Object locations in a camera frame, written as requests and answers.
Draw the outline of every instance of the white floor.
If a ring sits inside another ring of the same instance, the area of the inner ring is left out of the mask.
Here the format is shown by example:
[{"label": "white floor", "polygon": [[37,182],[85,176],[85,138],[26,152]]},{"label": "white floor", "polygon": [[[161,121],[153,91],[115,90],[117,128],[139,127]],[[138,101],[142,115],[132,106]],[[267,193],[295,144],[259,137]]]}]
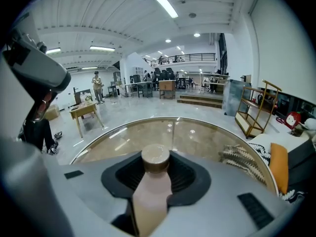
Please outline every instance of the white floor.
[{"label": "white floor", "polygon": [[153,117],[184,117],[199,119],[218,125],[245,140],[245,136],[235,122],[235,117],[225,116],[221,109],[181,104],[176,99],[159,99],[158,97],[128,97],[106,99],[104,104],[97,105],[97,112],[104,128],[96,118],[85,115],[79,119],[83,138],[80,137],[76,121],[72,120],[69,110],[50,121],[52,134],[63,132],[59,140],[57,159],[60,164],[69,164],[78,152],[93,139],[109,130],[139,119]]}]

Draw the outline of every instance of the small wooden table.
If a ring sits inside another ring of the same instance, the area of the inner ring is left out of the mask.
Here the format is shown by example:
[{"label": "small wooden table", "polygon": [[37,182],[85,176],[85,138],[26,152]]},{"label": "small wooden table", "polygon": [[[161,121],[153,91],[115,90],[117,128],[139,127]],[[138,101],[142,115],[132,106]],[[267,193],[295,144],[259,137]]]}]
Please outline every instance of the small wooden table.
[{"label": "small wooden table", "polygon": [[76,119],[77,127],[78,127],[81,138],[83,137],[83,135],[82,135],[79,120],[78,120],[78,117],[80,117],[80,116],[83,116],[83,115],[88,114],[88,113],[94,113],[95,116],[97,117],[98,121],[100,122],[101,126],[104,127],[99,116],[97,115],[97,109],[96,109],[95,105],[96,105],[96,102],[92,102],[90,104],[80,104],[80,105],[78,105],[77,109],[69,112],[71,117],[73,119]]}]

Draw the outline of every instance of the black rubber pad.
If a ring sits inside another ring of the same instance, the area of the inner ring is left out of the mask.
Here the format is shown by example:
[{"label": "black rubber pad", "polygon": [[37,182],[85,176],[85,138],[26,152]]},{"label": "black rubber pad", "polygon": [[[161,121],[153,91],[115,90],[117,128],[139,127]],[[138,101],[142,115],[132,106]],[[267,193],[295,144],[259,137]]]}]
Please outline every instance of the black rubber pad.
[{"label": "black rubber pad", "polygon": [[245,193],[239,195],[238,199],[247,210],[258,229],[265,227],[274,220],[274,217],[263,207],[253,194]]},{"label": "black rubber pad", "polygon": [[80,170],[76,170],[76,171],[73,171],[73,172],[66,173],[64,175],[65,175],[66,179],[70,179],[70,178],[74,178],[74,177],[83,175],[83,172],[80,171]]}]

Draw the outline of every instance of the glass panel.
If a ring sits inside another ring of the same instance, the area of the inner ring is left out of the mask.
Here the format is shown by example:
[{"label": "glass panel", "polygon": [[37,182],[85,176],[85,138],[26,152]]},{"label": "glass panel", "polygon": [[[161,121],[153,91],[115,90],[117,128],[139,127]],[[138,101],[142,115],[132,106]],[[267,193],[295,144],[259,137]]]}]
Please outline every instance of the glass panel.
[{"label": "glass panel", "polygon": [[271,174],[260,156],[243,140],[218,126],[189,118],[150,118],[120,126],[88,145],[73,163],[84,163],[139,152],[161,144],[169,150],[219,161],[226,145],[240,145],[251,154],[267,187],[275,191]]}]

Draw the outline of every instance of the shoe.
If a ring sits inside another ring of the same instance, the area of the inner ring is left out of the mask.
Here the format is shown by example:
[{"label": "shoe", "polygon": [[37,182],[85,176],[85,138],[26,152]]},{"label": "shoe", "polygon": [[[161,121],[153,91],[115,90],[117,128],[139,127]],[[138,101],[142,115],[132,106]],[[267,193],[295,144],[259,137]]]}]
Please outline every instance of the shoe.
[{"label": "shoe", "polygon": [[58,142],[55,141],[53,145],[51,145],[50,149],[47,150],[47,153],[49,155],[55,155],[57,154],[57,147],[58,147]]},{"label": "shoe", "polygon": [[56,140],[59,140],[62,136],[63,136],[63,132],[58,132],[58,133],[56,133],[56,134],[54,135],[54,138],[55,138]]}]

